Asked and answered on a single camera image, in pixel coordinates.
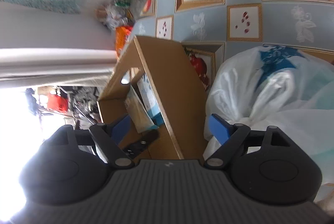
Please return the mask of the blue tissue box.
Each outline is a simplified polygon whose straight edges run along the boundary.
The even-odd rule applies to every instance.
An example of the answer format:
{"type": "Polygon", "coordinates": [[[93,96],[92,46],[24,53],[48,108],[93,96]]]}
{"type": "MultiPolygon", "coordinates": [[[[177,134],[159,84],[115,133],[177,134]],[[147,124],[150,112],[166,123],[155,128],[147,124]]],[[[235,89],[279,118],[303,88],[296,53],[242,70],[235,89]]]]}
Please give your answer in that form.
{"type": "Polygon", "coordinates": [[[142,97],[145,109],[148,116],[152,119],[156,126],[161,126],[164,124],[162,118],[161,110],[158,106],[158,102],[150,85],[149,79],[146,74],[144,74],[137,82],[137,86],[142,97]]]}

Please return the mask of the white plastic bag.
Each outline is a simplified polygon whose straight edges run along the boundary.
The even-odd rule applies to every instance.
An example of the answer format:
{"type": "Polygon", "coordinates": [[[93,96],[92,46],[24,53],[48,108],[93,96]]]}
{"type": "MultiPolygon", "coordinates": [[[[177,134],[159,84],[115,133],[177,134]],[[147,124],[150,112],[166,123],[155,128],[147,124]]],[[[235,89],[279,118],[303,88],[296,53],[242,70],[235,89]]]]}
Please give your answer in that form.
{"type": "Polygon", "coordinates": [[[333,182],[333,65],[285,46],[259,46],[221,64],[205,112],[253,130],[276,126],[333,182]]]}

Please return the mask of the brown cardboard box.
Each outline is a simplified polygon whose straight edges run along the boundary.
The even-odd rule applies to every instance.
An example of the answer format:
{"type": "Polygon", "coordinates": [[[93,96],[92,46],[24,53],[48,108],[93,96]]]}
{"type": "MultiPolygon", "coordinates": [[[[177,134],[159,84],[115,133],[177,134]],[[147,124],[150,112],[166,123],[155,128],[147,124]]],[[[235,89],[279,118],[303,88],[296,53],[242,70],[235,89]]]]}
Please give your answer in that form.
{"type": "Polygon", "coordinates": [[[125,99],[142,75],[148,77],[164,119],[159,137],[141,159],[203,160],[207,95],[181,43],[135,36],[119,58],[114,73],[98,101],[102,122],[125,115],[125,99]]]}

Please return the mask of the patterned fruit floor mat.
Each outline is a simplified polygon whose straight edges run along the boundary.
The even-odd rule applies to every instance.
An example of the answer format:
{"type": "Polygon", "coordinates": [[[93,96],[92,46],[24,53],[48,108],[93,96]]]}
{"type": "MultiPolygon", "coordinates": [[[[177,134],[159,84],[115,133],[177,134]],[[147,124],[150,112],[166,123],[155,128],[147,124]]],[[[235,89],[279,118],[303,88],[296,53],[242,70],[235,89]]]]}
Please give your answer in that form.
{"type": "Polygon", "coordinates": [[[333,62],[333,0],[147,0],[133,35],[199,45],[216,63],[259,45],[333,62]]]}

